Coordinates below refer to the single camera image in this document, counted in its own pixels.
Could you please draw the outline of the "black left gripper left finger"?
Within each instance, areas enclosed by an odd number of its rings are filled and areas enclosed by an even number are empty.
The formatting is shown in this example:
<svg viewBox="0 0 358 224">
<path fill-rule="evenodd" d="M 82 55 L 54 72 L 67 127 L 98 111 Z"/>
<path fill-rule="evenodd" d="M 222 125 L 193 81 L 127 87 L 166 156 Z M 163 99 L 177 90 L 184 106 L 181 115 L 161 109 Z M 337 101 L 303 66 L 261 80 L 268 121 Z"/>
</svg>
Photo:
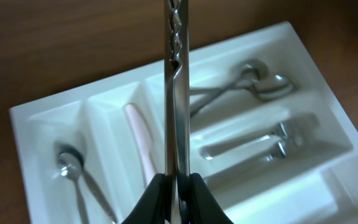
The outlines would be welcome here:
<svg viewBox="0 0 358 224">
<path fill-rule="evenodd" d="M 165 224 L 172 219 L 173 178 L 155 174 L 122 224 Z"/>
</svg>

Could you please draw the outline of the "pink plastic knife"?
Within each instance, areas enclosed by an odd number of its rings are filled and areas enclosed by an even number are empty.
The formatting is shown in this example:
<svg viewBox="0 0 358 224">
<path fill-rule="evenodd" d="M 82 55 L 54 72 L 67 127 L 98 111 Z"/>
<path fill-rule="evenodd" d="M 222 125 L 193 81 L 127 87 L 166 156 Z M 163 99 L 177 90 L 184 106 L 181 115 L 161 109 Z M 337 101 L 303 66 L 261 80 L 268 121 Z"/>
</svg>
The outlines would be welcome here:
<svg viewBox="0 0 358 224">
<path fill-rule="evenodd" d="M 154 147 L 154 138 L 145 120 L 145 116 L 135 104 L 129 103 L 125 105 L 124 111 L 134 135 L 142 165 L 144 184 L 147 187 L 156 174 L 155 166 L 150 155 Z"/>
</svg>

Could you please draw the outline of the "small metal teaspoon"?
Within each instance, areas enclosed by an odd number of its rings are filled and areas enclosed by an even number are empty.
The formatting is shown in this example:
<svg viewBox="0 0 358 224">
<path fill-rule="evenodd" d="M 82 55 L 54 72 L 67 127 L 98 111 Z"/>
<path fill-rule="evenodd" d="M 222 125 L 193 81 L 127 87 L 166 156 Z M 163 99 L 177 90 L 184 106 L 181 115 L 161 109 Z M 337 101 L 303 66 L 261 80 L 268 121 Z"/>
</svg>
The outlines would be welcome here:
<svg viewBox="0 0 358 224">
<path fill-rule="evenodd" d="M 60 166 L 60 175 L 73 182 L 76 193 L 76 204 L 81 223 L 89 224 L 85 201 L 78 183 L 83 172 L 80 161 L 73 154 L 64 152 L 58 155 L 58 164 Z"/>
<path fill-rule="evenodd" d="M 73 154 L 80 161 L 83 171 L 80 177 L 84 179 L 84 182 L 87 185 L 89 191 L 92 193 L 95 200 L 99 203 L 99 206 L 103 209 L 104 213 L 109 218 L 110 223 L 118 223 L 117 216 L 114 210 L 112 209 L 112 207 L 110 206 L 103 191 L 101 190 L 95 179 L 92 177 L 92 175 L 86 170 L 85 159 L 82 153 L 79 150 L 77 150 L 77 148 L 72 144 L 68 144 L 61 141 L 55 142 L 53 146 L 57 150 L 57 164 L 58 164 L 58 155 L 64 152 Z"/>
</svg>

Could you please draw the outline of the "metal fork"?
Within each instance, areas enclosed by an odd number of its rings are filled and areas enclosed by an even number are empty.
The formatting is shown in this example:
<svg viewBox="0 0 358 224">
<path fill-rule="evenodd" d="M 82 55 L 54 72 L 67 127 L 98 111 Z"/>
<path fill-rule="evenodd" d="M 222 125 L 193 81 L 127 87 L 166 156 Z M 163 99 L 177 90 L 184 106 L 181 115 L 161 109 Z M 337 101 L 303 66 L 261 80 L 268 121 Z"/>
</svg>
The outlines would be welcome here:
<svg viewBox="0 0 358 224">
<path fill-rule="evenodd" d="M 260 152 L 248 159 L 243 160 L 241 163 L 230 167 L 227 170 L 218 172 L 217 174 L 211 175 L 205 178 L 208 186 L 220 185 L 223 182 L 234 180 L 239 178 L 241 175 L 250 174 L 253 171 L 267 167 L 275 161 L 289 159 L 298 152 L 304 145 L 302 139 L 281 139 L 272 144 L 266 151 Z"/>
<path fill-rule="evenodd" d="M 311 113 L 301 114 L 280 121 L 267 129 L 205 145 L 201 147 L 199 154 L 204 159 L 211 160 L 231 149 L 277 138 L 272 152 L 268 157 L 272 159 L 286 159 L 289 153 L 299 150 L 302 145 L 306 144 L 311 133 L 317 129 L 318 126 L 319 121 L 316 115 Z"/>
</svg>

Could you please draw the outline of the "metal spoon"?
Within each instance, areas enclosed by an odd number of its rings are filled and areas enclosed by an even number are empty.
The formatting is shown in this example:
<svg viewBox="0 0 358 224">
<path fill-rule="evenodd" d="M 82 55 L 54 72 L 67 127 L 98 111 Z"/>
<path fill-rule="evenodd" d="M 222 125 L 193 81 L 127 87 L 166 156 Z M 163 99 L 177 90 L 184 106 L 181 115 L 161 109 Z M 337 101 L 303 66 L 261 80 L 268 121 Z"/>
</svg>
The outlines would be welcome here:
<svg viewBox="0 0 358 224">
<path fill-rule="evenodd" d="M 260 101 L 272 101 L 295 91 L 296 86 L 285 76 L 271 75 L 255 85 L 237 84 L 231 90 L 247 90 Z"/>
<path fill-rule="evenodd" d="M 253 58 L 236 65 L 232 74 L 232 79 L 222 87 L 191 87 L 189 89 L 190 95 L 206 95 L 203 99 L 190 105 L 191 119 L 204 111 L 214 100 L 217 100 L 225 92 L 242 87 L 253 87 L 256 83 L 265 80 L 269 75 L 269 68 L 263 61 Z"/>
</svg>

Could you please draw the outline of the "metal chopstick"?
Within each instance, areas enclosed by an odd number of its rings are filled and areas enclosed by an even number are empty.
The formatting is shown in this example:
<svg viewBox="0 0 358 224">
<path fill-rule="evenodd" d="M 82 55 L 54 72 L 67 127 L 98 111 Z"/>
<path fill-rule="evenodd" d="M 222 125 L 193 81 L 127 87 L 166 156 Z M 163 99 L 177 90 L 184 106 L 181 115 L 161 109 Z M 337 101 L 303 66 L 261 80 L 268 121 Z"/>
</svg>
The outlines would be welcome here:
<svg viewBox="0 0 358 224">
<path fill-rule="evenodd" d="M 190 97 L 189 97 L 189 45 L 188 1 L 175 1 L 173 10 L 173 46 L 176 64 L 173 79 L 175 103 L 177 185 L 181 222 L 190 223 L 188 191 L 190 188 Z"/>
</svg>

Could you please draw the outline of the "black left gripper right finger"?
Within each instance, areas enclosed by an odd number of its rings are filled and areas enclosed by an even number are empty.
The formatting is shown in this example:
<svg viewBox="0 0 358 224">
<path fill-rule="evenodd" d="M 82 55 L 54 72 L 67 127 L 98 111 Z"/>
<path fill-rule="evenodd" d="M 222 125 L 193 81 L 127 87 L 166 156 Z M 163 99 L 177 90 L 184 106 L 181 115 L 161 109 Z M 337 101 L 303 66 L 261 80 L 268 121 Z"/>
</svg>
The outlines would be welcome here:
<svg viewBox="0 0 358 224">
<path fill-rule="evenodd" d="M 198 173 L 178 176 L 181 223 L 233 224 Z"/>
</svg>

